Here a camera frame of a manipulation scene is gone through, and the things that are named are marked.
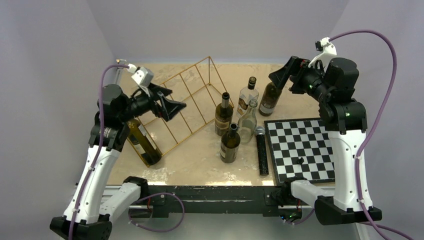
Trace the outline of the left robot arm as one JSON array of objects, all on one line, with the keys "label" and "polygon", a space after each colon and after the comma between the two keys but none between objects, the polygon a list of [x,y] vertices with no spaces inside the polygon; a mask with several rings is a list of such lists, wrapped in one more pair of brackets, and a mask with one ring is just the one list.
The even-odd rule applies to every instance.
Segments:
[{"label": "left robot arm", "polygon": [[134,97],[127,96],[117,84],[100,89],[84,170],[68,207],[62,216],[51,220],[49,227],[54,233],[66,240],[107,240],[122,213],[153,198],[146,179],[130,176],[107,201],[102,200],[112,168],[130,135],[128,122],[147,112],[170,121],[186,107],[184,102],[168,99],[171,93],[155,84],[139,89]]}]

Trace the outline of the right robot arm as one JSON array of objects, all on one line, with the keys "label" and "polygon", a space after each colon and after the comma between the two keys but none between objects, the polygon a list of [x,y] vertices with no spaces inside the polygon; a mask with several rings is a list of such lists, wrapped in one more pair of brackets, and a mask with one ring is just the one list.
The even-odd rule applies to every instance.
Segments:
[{"label": "right robot arm", "polygon": [[362,144],[370,133],[366,109],[353,98],[358,77],[357,64],[343,57],[333,57],[324,64],[292,56],[282,68],[269,74],[277,87],[291,81],[290,92],[307,94],[318,102],[319,116],[334,153],[334,193],[304,177],[290,177],[283,183],[280,197],[288,204],[300,200],[310,205],[324,226],[370,223],[383,217],[371,200],[361,155]]}]

